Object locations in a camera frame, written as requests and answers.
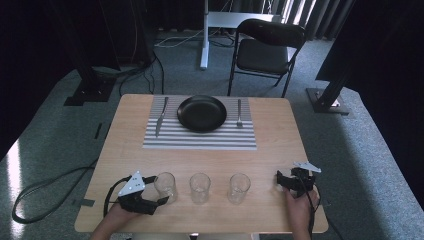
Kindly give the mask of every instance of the knife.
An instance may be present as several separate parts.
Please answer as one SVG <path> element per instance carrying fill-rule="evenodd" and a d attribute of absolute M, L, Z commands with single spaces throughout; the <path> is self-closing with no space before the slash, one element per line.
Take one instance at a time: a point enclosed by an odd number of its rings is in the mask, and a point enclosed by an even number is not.
<path fill-rule="evenodd" d="M 160 114 L 158 121 L 156 122 L 156 137 L 159 137 L 160 127 L 162 126 L 163 119 L 165 118 L 165 111 L 168 107 L 168 97 L 165 97 L 165 103 L 163 104 L 163 110 Z"/>

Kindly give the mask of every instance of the clear drinking glass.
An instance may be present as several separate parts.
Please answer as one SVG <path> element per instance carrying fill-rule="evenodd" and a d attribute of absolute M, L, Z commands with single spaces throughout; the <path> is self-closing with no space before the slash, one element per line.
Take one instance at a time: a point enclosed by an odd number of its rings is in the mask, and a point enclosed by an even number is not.
<path fill-rule="evenodd" d="M 196 173 L 190 178 L 191 200 L 196 204 L 208 201 L 211 180 L 204 173 Z"/>
<path fill-rule="evenodd" d="M 240 204 L 250 188 L 250 179 L 243 173 L 236 173 L 230 179 L 228 200 L 233 204 Z"/>
<path fill-rule="evenodd" d="M 177 187 L 175 177 L 169 172 L 163 172 L 156 176 L 154 182 L 155 188 L 159 193 L 159 198 L 168 197 L 167 203 L 173 203 L 177 199 Z"/>

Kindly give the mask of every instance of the human hand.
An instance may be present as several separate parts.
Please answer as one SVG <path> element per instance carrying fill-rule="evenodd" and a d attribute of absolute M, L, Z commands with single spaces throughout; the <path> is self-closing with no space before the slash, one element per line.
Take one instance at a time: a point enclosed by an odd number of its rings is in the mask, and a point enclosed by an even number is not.
<path fill-rule="evenodd" d="M 114 203 L 108 214 L 99 223 L 91 235 L 91 240 L 109 240 L 110 236 L 125 226 L 131 219 L 142 215 L 141 213 L 128 212 L 121 208 L 119 203 Z"/>
<path fill-rule="evenodd" d="M 283 187 L 283 192 L 287 203 L 289 224 L 293 232 L 293 238 L 295 240 L 311 239 L 308 227 L 312 209 L 308 196 L 303 194 L 301 197 L 294 198 L 290 190 L 285 187 Z M 315 207 L 319 201 L 318 194 L 314 190 L 308 193 Z"/>

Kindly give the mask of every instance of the floor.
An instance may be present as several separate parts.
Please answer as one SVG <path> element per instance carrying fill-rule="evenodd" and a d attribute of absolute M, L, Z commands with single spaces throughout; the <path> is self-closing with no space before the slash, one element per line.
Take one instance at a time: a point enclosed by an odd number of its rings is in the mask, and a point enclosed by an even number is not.
<path fill-rule="evenodd" d="M 180 36 L 162 33 L 159 38 Z M 232 49 L 227 38 L 212 38 L 209 66 L 200 70 L 200 41 L 187 41 L 175 47 L 156 47 L 163 65 L 165 93 L 175 95 L 226 95 Z M 332 223 L 329 230 L 314 239 L 421 239 L 424 213 L 418 205 L 396 162 L 360 96 L 344 89 L 341 98 L 350 114 L 317 114 L 306 88 L 325 88 L 327 82 L 315 81 L 332 42 L 307 42 L 299 54 L 286 98 L 291 102 L 309 161 L 323 172 L 317 175 L 322 204 Z M 95 68 L 104 74 L 116 71 Z M 123 71 L 131 69 L 126 66 Z M 74 222 L 80 201 L 91 177 L 83 175 L 76 188 L 60 207 L 32 224 L 20 224 L 11 218 L 19 193 L 36 182 L 89 166 L 100 154 L 108 126 L 125 93 L 161 93 L 159 62 L 144 73 L 123 76 L 108 102 L 63 106 L 80 82 L 76 71 L 61 79 L 38 110 L 9 154 L 0 162 L 0 239 L 88 239 L 78 233 Z M 233 96 L 279 97 L 282 85 L 258 82 L 254 77 L 236 78 Z M 60 203 L 83 170 L 66 175 L 54 184 L 28 195 L 17 207 L 19 216 L 32 218 Z M 131 234 L 116 234 L 126 239 Z M 291 239 L 289 235 L 262 234 L 261 239 Z"/>

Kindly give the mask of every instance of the desk leg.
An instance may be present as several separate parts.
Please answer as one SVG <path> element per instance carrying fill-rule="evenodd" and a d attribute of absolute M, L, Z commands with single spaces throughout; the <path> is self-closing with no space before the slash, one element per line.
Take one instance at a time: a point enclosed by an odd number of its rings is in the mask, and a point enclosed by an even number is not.
<path fill-rule="evenodd" d="M 202 59 L 200 60 L 200 69 L 206 70 L 208 68 L 208 57 L 209 57 L 209 26 L 208 26 L 208 0 L 205 0 L 205 16 L 203 23 L 203 48 L 202 48 Z"/>

